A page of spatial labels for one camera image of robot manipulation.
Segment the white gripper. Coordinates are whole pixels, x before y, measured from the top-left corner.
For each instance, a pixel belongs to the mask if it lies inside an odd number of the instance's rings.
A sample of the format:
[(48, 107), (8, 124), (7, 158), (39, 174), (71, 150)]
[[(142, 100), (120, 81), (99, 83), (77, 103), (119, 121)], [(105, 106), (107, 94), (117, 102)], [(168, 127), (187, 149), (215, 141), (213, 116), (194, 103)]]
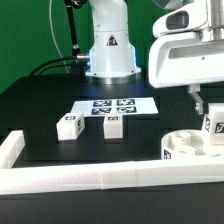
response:
[(153, 0), (167, 14), (153, 25), (148, 76), (155, 88), (188, 86), (203, 114), (200, 85), (224, 81), (224, 0)]

